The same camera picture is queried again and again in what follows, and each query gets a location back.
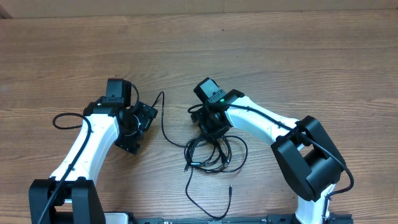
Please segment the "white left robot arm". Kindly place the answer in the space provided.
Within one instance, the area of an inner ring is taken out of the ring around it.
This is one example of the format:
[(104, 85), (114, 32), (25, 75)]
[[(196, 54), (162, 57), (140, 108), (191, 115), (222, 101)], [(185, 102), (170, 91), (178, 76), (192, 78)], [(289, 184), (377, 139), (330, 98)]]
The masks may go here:
[(136, 154), (157, 110), (141, 101), (102, 96), (80, 115), (83, 123), (69, 153), (48, 179), (29, 188), (32, 223), (133, 223), (129, 212), (105, 212), (96, 182), (112, 145)]

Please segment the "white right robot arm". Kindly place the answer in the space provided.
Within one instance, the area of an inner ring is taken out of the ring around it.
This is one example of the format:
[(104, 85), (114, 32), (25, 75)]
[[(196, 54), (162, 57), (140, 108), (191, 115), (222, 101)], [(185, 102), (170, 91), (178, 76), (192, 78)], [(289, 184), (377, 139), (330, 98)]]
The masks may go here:
[(286, 118), (253, 102), (238, 90), (194, 90), (202, 104), (193, 112), (206, 137), (229, 128), (245, 130), (271, 146), (289, 187), (298, 196), (296, 223), (331, 223), (328, 211), (346, 163), (319, 120)]

